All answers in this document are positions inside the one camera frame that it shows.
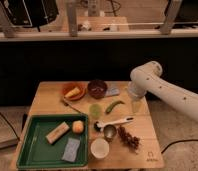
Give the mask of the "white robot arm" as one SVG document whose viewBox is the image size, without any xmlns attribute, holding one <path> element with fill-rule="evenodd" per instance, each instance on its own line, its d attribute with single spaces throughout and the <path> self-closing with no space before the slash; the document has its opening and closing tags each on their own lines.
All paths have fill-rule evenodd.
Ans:
<svg viewBox="0 0 198 171">
<path fill-rule="evenodd" d="M 134 68 L 127 88 L 129 96 L 140 100 L 150 92 L 198 123 L 198 94 L 161 79 L 162 73 L 162 66 L 157 61 Z"/>
</svg>

